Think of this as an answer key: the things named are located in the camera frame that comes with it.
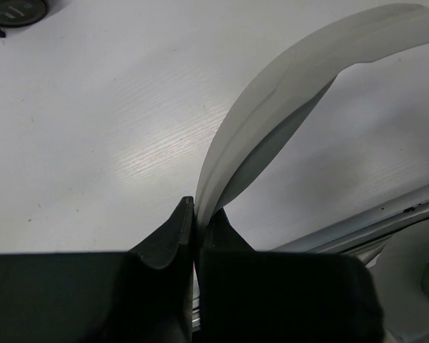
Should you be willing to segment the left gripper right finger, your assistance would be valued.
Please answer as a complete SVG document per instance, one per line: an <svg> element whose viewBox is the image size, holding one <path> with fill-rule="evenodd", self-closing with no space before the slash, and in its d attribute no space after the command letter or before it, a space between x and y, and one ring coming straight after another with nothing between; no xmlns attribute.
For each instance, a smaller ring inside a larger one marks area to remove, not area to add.
<svg viewBox="0 0 429 343"><path fill-rule="evenodd" d="M381 342L373 278L344 254L255 251L224 211L198 256L204 342Z"/></svg>

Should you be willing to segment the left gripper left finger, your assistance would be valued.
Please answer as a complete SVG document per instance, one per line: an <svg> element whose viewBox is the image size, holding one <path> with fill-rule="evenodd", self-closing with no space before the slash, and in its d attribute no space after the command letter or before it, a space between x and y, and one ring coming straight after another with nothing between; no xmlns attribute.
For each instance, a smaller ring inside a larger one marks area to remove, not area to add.
<svg viewBox="0 0 429 343"><path fill-rule="evenodd" d="M0 342L188 342L193 217L184 197L125 252L0 254Z"/></svg>

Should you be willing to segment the white over-ear headphones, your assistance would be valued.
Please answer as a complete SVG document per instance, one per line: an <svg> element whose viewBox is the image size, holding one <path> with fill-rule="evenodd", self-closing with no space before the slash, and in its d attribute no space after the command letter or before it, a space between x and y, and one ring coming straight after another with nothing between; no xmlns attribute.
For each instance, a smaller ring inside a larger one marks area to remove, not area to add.
<svg viewBox="0 0 429 343"><path fill-rule="evenodd" d="M199 175L194 211L205 227L270 164L337 75L429 44L429 7L388 4L318 29L282 52L245 88L217 130Z"/></svg>

